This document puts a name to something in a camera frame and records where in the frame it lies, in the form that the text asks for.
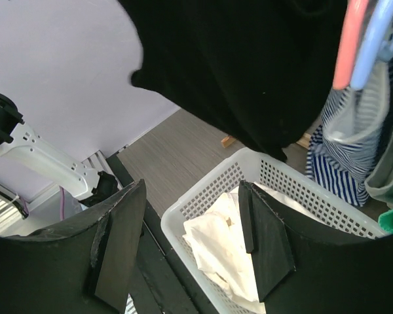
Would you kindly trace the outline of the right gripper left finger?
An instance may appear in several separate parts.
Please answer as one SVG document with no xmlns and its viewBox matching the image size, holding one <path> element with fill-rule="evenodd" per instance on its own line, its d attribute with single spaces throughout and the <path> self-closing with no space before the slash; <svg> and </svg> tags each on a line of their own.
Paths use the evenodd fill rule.
<svg viewBox="0 0 393 314">
<path fill-rule="evenodd" d="M 146 193 L 139 180 L 27 236 L 0 237 L 0 313 L 124 313 Z"/>
</svg>

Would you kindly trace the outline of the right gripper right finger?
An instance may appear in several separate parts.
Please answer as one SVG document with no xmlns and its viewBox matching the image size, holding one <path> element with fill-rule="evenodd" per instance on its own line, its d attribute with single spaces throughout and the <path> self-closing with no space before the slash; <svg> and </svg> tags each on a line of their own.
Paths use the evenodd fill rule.
<svg viewBox="0 0 393 314">
<path fill-rule="evenodd" d="M 393 313 L 393 234 L 342 232 L 247 181 L 238 200 L 267 313 Z"/>
</svg>

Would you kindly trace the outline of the white tank top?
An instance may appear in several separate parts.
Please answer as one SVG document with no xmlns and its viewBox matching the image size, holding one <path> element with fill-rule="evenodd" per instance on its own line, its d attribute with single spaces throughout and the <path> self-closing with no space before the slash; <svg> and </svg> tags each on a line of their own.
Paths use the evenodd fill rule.
<svg viewBox="0 0 393 314">
<path fill-rule="evenodd" d="M 238 188 L 223 193 L 201 216 L 183 223 L 184 240 L 197 268 L 239 306 L 265 313 L 259 301 L 252 258 L 246 252 Z"/>
</svg>

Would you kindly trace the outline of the black tank top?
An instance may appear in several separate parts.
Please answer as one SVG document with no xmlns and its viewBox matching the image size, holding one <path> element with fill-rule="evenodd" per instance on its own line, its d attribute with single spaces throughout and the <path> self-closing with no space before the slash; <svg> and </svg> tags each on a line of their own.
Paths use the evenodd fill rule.
<svg viewBox="0 0 393 314">
<path fill-rule="evenodd" d="M 286 161 L 331 89 L 346 1 L 121 1 L 143 47 L 130 82 Z"/>
</svg>

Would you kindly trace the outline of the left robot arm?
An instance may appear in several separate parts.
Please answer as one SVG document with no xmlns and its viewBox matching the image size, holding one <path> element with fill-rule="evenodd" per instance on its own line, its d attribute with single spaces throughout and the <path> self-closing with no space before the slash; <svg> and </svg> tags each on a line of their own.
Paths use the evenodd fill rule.
<svg viewBox="0 0 393 314">
<path fill-rule="evenodd" d="M 0 94 L 0 157 L 19 162 L 92 207 L 118 191 L 116 178 L 82 164 L 45 141 L 8 97 Z"/>
</svg>

